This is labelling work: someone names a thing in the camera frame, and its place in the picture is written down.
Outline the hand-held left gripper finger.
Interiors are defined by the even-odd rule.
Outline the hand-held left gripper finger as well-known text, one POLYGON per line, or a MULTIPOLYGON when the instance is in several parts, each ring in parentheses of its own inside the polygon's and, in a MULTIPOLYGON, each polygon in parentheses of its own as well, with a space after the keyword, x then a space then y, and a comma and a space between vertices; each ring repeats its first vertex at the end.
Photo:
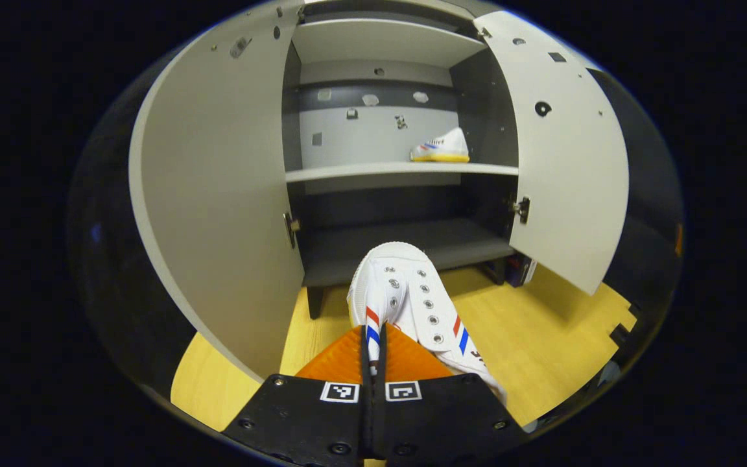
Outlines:
POLYGON ((295 375, 272 374, 222 434, 276 466, 362 466, 372 381, 356 326, 295 375))
POLYGON ((442 375, 423 346, 386 323, 373 390, 373 451, 388 466, 482 466, 530 440, 475 373, 442 375))

